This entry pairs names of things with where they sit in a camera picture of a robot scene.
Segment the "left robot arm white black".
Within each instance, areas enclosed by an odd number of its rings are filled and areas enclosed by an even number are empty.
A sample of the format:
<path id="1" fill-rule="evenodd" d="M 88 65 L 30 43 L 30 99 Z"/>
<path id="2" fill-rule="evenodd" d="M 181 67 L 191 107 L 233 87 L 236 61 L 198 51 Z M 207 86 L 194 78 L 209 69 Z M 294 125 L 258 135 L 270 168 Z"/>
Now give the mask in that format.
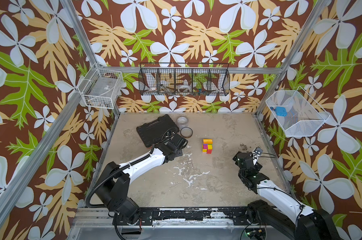
<path id="1" fill-rule="evenodd" d="M 135 224 L 140 207 L 128 197 L 130 184 L 151 169 L 181 157 L 187 145 L 187 139 L 175 134 L 153 145 L 148 153 L 134 160 L 119 165 L 115 162 L 107 164 L 94 189 L 87 194 L 86 206 L 106 207 L 109 212 L 120 214 L 127 223 Z"/>

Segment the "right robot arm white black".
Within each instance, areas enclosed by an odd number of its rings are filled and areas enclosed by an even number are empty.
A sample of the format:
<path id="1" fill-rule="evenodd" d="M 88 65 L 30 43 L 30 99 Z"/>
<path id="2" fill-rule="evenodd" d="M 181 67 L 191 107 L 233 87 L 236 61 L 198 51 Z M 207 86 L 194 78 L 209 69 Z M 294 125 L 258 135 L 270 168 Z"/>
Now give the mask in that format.
<path id="1" fill-rule="evenodd" d="M 237 152 L 233 158 L 242 183 L 262 197 L 247 205 L 247 221 L 272 226 L 291 240 L 339 240 L 341 237 L 326 211 L 305 205 L 260 172 L 261 157 L 262 149 L 256 148 L 252 152 Z"/>

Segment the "orange wood block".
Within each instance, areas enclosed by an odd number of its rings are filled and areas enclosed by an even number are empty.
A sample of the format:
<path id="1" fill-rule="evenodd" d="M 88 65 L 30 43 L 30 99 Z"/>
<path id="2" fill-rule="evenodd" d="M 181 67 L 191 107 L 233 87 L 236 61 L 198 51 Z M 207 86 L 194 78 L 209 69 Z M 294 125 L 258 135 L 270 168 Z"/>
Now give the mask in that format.
<path id="1" fill-rule="evenodd" d="M 212 145 L 212 144 L 213 144 L 213 140 L 212 140 L 212 139 L 203 139 L 203 144 Z"/>

